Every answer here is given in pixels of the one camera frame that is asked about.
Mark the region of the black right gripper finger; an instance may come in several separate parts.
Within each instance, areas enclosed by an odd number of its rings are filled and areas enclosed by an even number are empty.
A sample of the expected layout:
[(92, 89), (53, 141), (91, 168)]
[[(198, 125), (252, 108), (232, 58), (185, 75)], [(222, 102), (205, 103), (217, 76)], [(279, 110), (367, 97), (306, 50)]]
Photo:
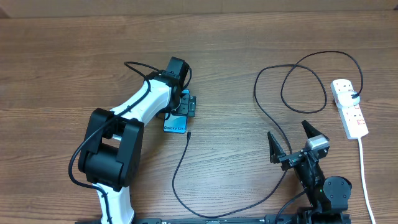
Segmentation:
[(313, 138), (325, 138), (327, 141), (329, 138), (321, 133), (318, 129), (314, 128), (307, 120), (303, 120), (301, 122), (305, 134), (307, 135), (308, 139), (313, 139)]
[(269, 142), (270, 162), (273, 164), (280, 163), (280, 159), (286, 156), (286, 153), (271, 132), (267, 133), (267, 138)]

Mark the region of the blue Galaxy smartphone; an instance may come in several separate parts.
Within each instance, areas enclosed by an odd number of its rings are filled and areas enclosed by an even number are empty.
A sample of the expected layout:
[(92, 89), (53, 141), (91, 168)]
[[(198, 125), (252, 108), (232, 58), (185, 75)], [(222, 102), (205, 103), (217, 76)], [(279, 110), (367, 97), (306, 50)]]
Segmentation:
[[(189, 90), (183, 90), (182, 94), (190, 94)], [(187, 117), (186, 116), (174, 116), (171, 113), (165, 114), (164, 119), (164, 132), (166, 133), (178, 133), (184, 134), (187, 128)]]

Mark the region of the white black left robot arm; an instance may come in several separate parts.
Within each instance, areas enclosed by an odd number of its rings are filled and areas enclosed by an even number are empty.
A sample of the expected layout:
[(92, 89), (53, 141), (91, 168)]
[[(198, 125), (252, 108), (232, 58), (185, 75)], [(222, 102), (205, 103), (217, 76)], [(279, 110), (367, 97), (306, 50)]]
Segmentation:
[(172, 57), (166, 69), (153, 68), (144, 76), (141, 88), (127, 101), (92, 112), (68, 167), (76, 162), (87, 179), (82, 187), (96, 190), (102, 211), (98, 223), (134, 221), (129, 186), (139, 168), (144, 128), (162, 113), (164, 132), (186, 133), (196, 109), (196, 98), (187, 88), (191, 78), (189, 64)]

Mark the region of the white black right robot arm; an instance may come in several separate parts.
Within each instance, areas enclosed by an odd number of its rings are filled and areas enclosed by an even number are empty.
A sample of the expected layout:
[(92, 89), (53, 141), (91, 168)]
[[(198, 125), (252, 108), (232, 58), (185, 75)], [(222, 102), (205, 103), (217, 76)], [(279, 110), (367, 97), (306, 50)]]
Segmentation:
[[(268, 133), (270, 162), (281, 164), (281, 169), (293, 169), (303, 191), (285, 203), (276, 215), (266, 215), (266, 223), (350, 223), (348, 200), (352, 183), (341, 176), (325, 177), (319, 160), (326, 157), (330, 148), (329, 138), (314, 128), (308, 121), (302, 121), (307, 135), (305, 146), (298, 152), (287, 155), (273, 134)], [(306, 195), (309, 207), (298, 208), (295, 214), (282, 212), (299, 197)]]

